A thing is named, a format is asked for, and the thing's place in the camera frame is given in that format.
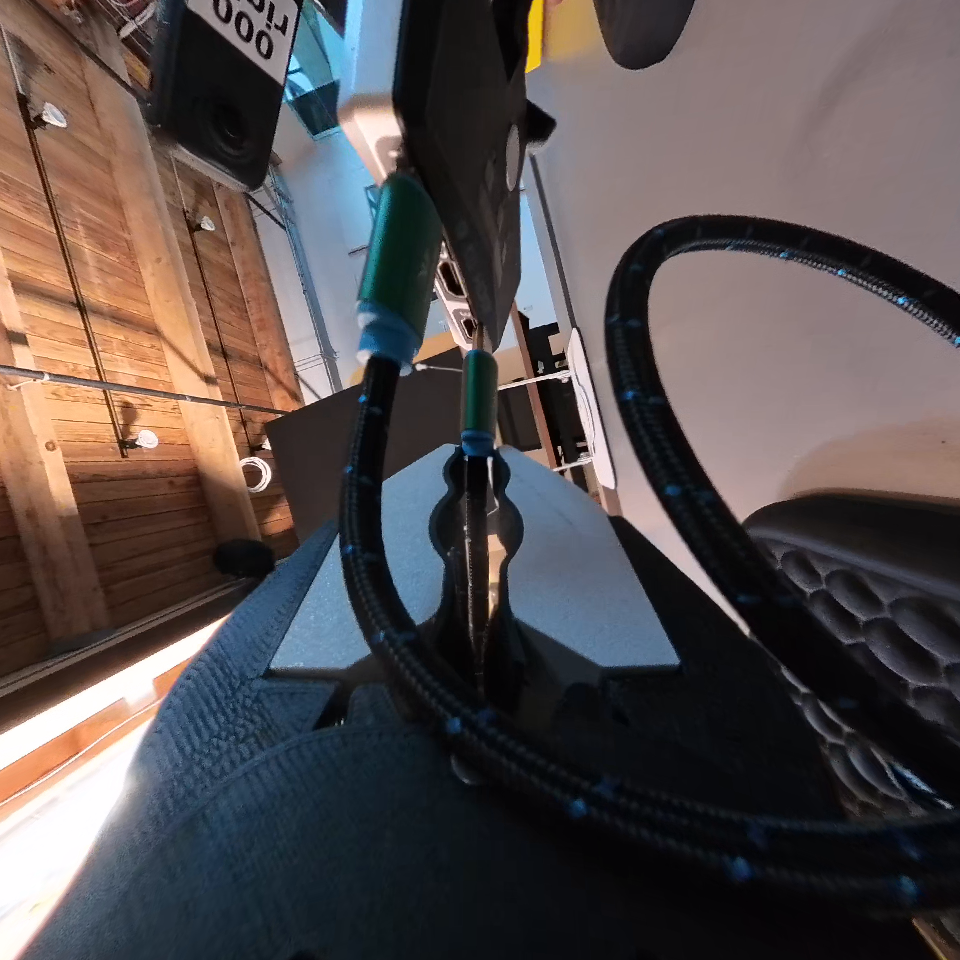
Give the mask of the black panel wooden edge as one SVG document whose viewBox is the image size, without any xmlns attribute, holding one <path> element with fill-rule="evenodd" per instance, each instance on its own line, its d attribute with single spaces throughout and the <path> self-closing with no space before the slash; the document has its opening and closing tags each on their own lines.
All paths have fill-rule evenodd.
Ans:
<svg viewBox="0 0 960 960">
<path fill-rule="evenodd" d="M 454 347 L 426 363 L 462 367 L 463 358 Z M 459 445 L 461 383 L 462 375 L 428 371 L 399 379 L 386 446 L 385 481 L 442 446 Z M 341 487 L 362 394 L 360 386 L 347 388 L 268 426 L 302 543 L 339 519 Z"/>
</svg>

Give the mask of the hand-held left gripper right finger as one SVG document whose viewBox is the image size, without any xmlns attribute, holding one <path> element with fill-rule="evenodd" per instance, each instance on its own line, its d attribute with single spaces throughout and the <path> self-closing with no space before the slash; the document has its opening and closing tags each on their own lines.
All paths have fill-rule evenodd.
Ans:
<svg viewBox="0 0 960 960">
<path fill-rule="evenodd" d="M 522 522 L 507 567 L 510 609 L 597 671 L 681 662 L 611 518 L 579 486 L 510 447 L 506 496 Z"/>
</svg>

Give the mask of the black HDMI switch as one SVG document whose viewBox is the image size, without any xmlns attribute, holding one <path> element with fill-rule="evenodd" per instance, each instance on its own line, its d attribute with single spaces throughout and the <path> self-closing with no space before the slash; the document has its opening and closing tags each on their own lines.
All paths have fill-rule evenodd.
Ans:
<svg viewBox="0 0 960 960">
<path fill-rule="evenodd" d="M 527 96 L 532 5 L 408 1 L 400 19 L 392 96 L 404 147 L 492 352 L 522 279 L 529 128 L 537 145 L 556 128 Z"/>
</svg>

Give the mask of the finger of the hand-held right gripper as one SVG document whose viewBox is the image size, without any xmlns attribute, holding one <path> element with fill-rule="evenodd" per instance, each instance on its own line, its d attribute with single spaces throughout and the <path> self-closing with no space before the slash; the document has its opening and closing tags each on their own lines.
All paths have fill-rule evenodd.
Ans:
<svg viewBox="0 0 960 960">
<path fill-rule="evenodd" d="M 375 181 L 386 181 L 405 162 L 401 121 L 387 92 L 342 92 L 338 119 L 350 145 Z"/>
</svg>

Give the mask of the black padded cushion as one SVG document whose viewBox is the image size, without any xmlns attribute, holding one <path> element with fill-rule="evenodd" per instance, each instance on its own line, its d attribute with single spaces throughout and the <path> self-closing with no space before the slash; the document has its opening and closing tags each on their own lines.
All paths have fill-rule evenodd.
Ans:
<svg viewBox="0 0 960 960">
<path fill-rule="evenodd" d="M 757 510 L 744 527 L 859 666 L 958 740 L 957 501 L 821 492 Z M 952 808 L 917 774 L 842 722 L 786 668 L 780 672 L 852 816 L 919 816 Z"/>
</svg>

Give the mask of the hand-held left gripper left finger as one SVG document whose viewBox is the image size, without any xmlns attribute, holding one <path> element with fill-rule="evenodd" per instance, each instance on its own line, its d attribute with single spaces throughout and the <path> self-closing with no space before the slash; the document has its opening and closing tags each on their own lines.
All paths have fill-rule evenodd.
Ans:
<svg viewBox="0 0 960 960">
<path fill-rule="evenodd" d="M 443 445 L 383 486 L 387 560 L 400 598 L 418 626 L 441 606 L 445 564 L 431 540 L 429 522 L 448 491 L 444 469 L 453 453 L 453 444 Z M 339 547 L 335 536 L 270 671 L 378 671 L 354 616 Z"/>
</svg>

